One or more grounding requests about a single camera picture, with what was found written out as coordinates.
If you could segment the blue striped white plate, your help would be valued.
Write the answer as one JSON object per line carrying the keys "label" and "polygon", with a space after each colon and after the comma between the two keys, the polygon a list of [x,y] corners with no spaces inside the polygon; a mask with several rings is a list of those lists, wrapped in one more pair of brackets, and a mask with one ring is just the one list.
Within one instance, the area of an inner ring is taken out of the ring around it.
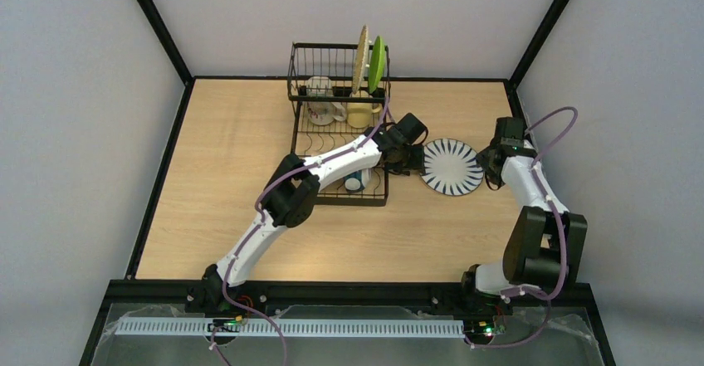
{"label": "blue striped white plate", "polygon": [[474,192],[484,181],[477,151],[457,139],[435,139],[423,146],[422,181],[433,191],[461,197]]}

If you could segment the white bowl dark rim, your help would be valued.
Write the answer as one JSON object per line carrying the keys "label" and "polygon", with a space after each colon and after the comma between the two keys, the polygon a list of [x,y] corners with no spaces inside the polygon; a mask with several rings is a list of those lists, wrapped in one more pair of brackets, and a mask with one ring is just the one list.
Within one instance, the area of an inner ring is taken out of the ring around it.
{"label": "white bowl dark rim", "polygon": [[369,185],[371,179],[371,169],[361,169],[344,176],[344,186],[348,193],[363,192]]}

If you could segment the yellow handled mug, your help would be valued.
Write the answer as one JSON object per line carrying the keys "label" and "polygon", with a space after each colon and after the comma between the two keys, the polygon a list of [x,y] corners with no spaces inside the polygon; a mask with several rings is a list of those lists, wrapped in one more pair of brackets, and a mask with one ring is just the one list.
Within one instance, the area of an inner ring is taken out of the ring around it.
{"label": "yellow handled mug", "polygon": [[359,102],[359,100],[368,100],[370,95],[365,90],[359,90],[353,94],[351,98],[355,101],[346,103],[347,118],[349,126],[354,129],[366,129],[374,123],[374,115],[383,109],[382,104],[374,104],[369,102]]}

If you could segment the black wire dish rack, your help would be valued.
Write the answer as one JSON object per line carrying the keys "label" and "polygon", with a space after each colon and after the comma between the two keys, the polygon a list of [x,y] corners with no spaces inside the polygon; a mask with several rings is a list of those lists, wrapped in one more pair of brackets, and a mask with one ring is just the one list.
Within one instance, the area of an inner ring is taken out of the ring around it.
{"label": "black wire dish rack", "polygon": [[286,91],[294,113],[291,152],[301,158],[337,149],[365,132],[345,117],[349,101],[383,105],[390,92],[385,76],[368,93],[367,80],[353,92],[358,49],[354,44],[295,42],[291,45]]}

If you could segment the green plate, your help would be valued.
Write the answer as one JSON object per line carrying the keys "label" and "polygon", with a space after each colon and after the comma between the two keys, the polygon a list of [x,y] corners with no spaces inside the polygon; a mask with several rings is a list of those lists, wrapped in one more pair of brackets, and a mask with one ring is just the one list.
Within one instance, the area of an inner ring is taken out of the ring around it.
{"label": "green plate", "polygon": [[368,90],[373,94],[381,85],[386,66],[386,44],[381,36],[374,40],[368,68]]}

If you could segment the cream ceramic mug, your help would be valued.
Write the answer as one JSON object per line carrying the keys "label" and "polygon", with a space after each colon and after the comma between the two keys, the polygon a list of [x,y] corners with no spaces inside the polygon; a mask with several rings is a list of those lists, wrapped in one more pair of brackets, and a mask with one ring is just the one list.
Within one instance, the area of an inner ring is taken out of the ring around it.
{"label": "cream ceramic mug", "polygon": [[308,120],[315,125],[325,126],[335,121],[345,122],[346,108],[340,102],[323,101],[318,98],[334,95],[332,80],[326,76],[312,76],[306,81],[306,94],[314,101],[306,102]]}

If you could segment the woven bamboo plate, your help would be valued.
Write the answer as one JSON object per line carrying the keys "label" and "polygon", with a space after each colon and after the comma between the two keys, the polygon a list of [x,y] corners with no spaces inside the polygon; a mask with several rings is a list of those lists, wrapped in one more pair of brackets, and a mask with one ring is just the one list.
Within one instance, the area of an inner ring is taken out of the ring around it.
{"label": "woven bamboo plate", "polygon": [[355,95],[360,91],[364,81],[365,69],[368,67],[369,59],[369,28],[366,24],[362,26],[359,41],[354,59],[354,69],[352,76],[351,94]]}

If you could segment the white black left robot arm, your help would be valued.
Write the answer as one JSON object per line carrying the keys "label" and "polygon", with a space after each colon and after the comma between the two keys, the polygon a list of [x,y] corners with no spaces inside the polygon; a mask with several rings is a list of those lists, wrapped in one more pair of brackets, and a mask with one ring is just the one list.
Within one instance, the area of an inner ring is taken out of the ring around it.
{"label": "white black left robot arm", "polygon": [[422,145],[428,128],[408,113],[397,122],[379,122],[356,139],[318,156],[285,156],[255,202],[256,216],[235,246],[203,274],[203,291],[217,307],[228,290],[245,283],[252,268],[287,229],[312,214],[321,190],[342,178],[378,166],[400,173],[423,169]]}

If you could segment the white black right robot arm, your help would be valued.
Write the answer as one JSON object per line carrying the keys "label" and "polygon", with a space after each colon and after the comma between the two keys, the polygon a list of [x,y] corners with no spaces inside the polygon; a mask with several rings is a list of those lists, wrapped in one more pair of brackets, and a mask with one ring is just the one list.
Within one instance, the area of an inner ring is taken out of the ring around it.
{"label": "white black right robot arm", "polygon": [[464,277],[479,295],[552,300],[576,279],[588,223],[557,199],[525,131],[524,120],[502,117],[478,154],[487,185],[507,186],[521,210],[501,260],[471,266]]}

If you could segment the right controller board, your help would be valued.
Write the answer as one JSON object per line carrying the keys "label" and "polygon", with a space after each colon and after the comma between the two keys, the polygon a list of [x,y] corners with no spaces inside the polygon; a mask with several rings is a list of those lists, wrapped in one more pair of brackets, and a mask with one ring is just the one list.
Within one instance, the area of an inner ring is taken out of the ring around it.
{"label": "right controller board", "polygon": [[463,331],[468,336],[494,337],[504,334],[506,331],[506,320],[502,316],[492,316],[477,320],[464,320]]}

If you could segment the controller board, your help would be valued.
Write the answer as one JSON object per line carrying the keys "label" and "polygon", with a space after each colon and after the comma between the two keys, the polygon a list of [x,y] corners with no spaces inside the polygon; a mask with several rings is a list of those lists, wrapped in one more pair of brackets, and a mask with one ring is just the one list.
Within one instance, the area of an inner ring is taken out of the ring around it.
{"label": "controller board", "polygon": [[213,319],[208,324],[209,333],[239,333],[244,327],[243,319]]}
{"label": "controller board", "polygon": [[492,316],[477,320],[464,320],[463,331],[468,336],[494,337],[504,334],[506,331],[506,320],[502,316]]}

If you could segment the left controller board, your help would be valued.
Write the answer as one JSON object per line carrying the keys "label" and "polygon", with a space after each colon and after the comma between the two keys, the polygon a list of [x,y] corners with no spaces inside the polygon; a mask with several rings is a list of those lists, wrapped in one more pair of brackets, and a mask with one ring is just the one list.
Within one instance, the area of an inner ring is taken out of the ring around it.
{"label": "left controller board", "polygon": [[209,333],[239,333],[244,327],[243,319],[213,319],[208,324]]}

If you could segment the black aluminium frame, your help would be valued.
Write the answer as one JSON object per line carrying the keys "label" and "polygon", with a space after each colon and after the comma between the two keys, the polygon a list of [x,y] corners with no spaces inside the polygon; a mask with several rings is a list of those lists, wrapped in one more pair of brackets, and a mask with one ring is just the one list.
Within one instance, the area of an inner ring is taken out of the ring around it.
{"label": "black aluminium frame", "polygon": [[[553,0],[511,78],[505,83],[511,107],[511,115],[508,117],[524,120],[526,124],[525,138],[531,145],[532,126],[526,123],[517,89],[568,2],[569,0]],[[534,306],[539,301],[544,301],[550,309],[582,305],[587,310],[592,328],[592,340],[597,346],[603,363],[606,365],[614,363],[593,292],[588,284],[579,283],[575,279],[572,285],[563,289],[552,300],[542,300],[530,294],[503,300],[495,296],[479,295],[472,291],[464,277],[465,273],[458,283],[315,283],[252,281],[248,278],[242,285],[228,290],[228,303],[223,307],[215,306],[206,297],[203,291],[203,278],[190,281],[136,281],[130,278],[112,280],[96,316],[81,357],[81,363],[84,365],[96,364],[100,346],[110,335],[114,334],[118,321],[109,321],[107,317],[113,304],[158,304],[176,300],[184,302],[184,309],[188,316],[200,315],[201,318],[207,319],[236,319],[239,315],[245,315],[248,317],[248,321],[265,320],[271,325],[276,324],[276,321],[271,319],[269,315],[276,305],[285,307],[295,305],[397,306],[406,310],[418,310],[424,314],[436,315],[441,320],[461,322],[504,315],[513,305]],[[218,348],[225,336],[211,333],[204,338],[214,348]],[[487,348],[490,344],[490,338],[464,334],[461,339],[470,347],[477,349]]]}

